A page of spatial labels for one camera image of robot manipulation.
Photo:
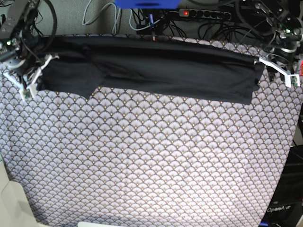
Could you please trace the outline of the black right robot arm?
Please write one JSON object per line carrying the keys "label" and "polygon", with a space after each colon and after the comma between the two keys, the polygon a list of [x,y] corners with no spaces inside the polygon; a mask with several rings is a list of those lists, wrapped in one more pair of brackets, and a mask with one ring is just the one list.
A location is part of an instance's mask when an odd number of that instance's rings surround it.
{"label": "black right robot arm", "polygon": [[18,88],[23,101],[37,95],[43,70],[57,54],[47,53],[57,31],[57,15],[53,4],[45,1],[53,18],[49,37],[36,27],[38,0],[16,0],[6,15],[0,17],[0,63],[7,71],[2,75]]}

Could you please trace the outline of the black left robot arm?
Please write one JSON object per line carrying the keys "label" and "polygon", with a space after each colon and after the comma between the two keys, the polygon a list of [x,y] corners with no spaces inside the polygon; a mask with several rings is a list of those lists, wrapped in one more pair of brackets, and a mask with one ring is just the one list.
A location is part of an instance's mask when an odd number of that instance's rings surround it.
{"label": "black left robot arm", "polygon": [[[259,61],[281,74],[286,87],[299,87],[303,77],[303,20],[295,17],[281,0],[237,0],[234,3],[237,17],[250,31],[266,38],[265,57]],[[258,31],[245,18],[242,5],[264,17],[269,26],[266,32]]]}

